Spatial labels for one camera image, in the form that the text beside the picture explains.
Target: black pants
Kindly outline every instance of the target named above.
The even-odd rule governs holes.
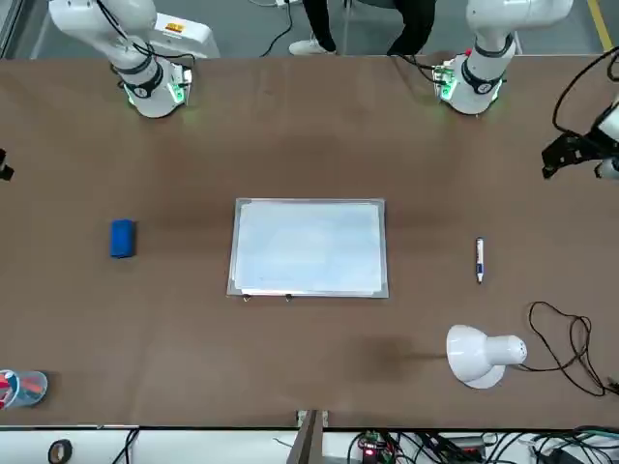
[[[404,19],[404,30],[387,54],[416,55],[426,44],[434,25],[436,0],[394,0],[394,3]],[[335,51],[336,43],[329,29],[327,0],[303,0],[303,5],[318,43],[328,51]]]

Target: marker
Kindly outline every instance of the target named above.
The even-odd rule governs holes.
[[[484,239],[478,237],[475,244],[475,273],[477,274],[477,283],[482,283],[484,281]]]

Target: tape roll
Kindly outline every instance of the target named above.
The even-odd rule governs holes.
[[[74,447],[69,440],[58,440],[51,444],[47,452],[49,464],[65,464],[74,453]]]

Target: white sneaker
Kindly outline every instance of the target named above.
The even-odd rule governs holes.
[[[293,55],[335,55],[334,51],[324,49],[316,39],[291,43],[288,48]]]

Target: table surface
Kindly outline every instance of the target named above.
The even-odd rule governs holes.
[[[0,350],[50,389],[0,423],[292,425],[309,408],[334,426],[614,423],[617,398],[560,373],[474,391],[445,359],[468,324],[552,366],[526,324],[546,300],[591,317],[593,364],[619,375],[617,186],[592,165],[541,175],[554,102],[588,61],[515,59],[479,118],[386,57],[200,62],[190,107],[161,120],[126,107],[105,61],[3,62]],[[613,90],[592,72],[562,121],[586,130]],[[237,197],[385,198],[391,297],[226,297]],[[138,221],[132,259],[108,257],[115,218]],[[569,321],[537,322],[565,360]]]

